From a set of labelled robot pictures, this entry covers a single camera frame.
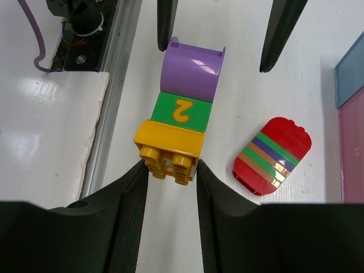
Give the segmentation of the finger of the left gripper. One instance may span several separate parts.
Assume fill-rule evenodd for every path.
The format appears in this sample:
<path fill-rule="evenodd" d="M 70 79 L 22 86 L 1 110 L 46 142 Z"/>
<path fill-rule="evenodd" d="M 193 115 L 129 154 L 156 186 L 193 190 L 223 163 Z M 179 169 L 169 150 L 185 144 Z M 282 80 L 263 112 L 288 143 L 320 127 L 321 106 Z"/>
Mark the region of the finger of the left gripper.
<path fill-rule="evenodd" d="M 307 0 L 273 0 L 260 60 L 260 73 L 275 66 Z"/>
<path fill-rule="evenodd" d="M 157 0 L 157 44 L 164 52 L 171 40 L 178 0 Z"/>

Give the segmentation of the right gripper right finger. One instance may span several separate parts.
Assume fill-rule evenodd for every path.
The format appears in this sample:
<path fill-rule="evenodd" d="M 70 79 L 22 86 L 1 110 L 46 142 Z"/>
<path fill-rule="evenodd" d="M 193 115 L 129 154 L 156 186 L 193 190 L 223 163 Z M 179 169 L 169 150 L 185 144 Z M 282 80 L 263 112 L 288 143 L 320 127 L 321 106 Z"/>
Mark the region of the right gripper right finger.
<path fill-rule="evenodd" d="M 257 205 L 197 167 L 205 272 L 362 272 L 363 205 Z"/>

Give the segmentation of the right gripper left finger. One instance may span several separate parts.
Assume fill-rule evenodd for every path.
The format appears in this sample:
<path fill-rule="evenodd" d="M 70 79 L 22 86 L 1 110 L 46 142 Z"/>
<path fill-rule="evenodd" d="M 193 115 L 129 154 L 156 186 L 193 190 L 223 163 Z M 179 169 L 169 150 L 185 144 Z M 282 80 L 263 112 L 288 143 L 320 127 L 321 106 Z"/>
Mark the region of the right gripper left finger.
<path fill-rule="evenodd" d="M 135 272 L 148 189 L 139 161 L 66 207 L 1 202 L 2 272 Z"/>

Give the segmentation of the small purple lego block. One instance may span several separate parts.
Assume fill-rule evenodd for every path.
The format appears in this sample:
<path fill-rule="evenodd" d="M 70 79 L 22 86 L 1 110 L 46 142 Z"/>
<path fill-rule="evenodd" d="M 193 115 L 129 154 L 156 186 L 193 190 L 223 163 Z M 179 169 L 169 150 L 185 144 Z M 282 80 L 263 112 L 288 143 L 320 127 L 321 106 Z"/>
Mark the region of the small purple lego block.
<path fill-rule="evenodd" d="M 160 91 L 212 103 L 225 52 L 225 48 L 196 47 L 173 37 L 163 60 Z"/>

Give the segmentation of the red striped lego block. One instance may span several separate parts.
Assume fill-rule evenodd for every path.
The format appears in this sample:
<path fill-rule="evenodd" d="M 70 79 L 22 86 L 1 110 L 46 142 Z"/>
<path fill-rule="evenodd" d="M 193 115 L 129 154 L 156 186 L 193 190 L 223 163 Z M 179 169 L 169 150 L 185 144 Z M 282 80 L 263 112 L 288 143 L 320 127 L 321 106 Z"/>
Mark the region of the red striped lego block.
<path fill-rule="evenodd" d="M 312 147 L 305 128 L 284 117 L 270 119 L 235 158 L 232 174 L 256 196 L 274 193 Z"/>

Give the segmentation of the yellow striped lego block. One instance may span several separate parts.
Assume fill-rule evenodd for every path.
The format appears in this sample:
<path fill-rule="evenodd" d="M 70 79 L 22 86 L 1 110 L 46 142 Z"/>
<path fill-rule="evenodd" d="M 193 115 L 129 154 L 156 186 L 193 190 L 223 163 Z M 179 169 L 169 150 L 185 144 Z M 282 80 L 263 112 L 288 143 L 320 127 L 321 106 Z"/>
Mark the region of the yellow striped lego block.
<path fill-rule="evenodd" d="M 147 119 L 138 129 L 134 143 L 153 177 L 167 176 L 188 185 L 195 177 L 205 134 Z"/>

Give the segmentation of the green lego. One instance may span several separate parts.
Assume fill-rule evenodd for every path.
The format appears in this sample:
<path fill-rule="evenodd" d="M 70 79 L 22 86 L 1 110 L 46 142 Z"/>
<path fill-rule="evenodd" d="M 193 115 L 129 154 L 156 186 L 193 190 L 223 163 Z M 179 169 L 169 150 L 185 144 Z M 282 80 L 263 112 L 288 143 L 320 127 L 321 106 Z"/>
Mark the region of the green lego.
<path fill-rule="evenodd" d="M 212 106 L 210 102 L 160 92 L 151 120 L 204 133 Z"/>

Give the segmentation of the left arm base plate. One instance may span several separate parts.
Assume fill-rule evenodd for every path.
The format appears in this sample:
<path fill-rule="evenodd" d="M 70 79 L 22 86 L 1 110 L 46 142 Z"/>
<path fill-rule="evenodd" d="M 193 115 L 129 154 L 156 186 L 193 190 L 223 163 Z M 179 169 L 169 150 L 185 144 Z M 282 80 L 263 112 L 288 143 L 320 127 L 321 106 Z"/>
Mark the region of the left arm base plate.
<path fill-rule="evenodd" d="M 61 18 L 61 40 L 52 69 L 99 72 L 117 1 L 47 0 L 52 15 Z"/>

